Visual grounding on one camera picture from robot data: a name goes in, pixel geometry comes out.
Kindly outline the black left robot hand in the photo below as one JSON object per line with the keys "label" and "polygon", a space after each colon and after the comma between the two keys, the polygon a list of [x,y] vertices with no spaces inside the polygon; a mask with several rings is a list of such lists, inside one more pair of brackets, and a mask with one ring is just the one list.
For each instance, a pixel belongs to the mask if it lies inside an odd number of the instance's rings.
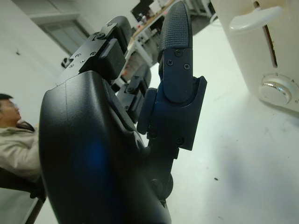
{"label": "black left robot hand", "polygon": [[112,89],[130,38],[126,17],[109,21],[43,97],[40,163],[60,224],[171,223],[172,164],[180,149],[192,150],[207,81],[192,73],[192,25],[183,1],[163,22],[157,88],[145,68]]}

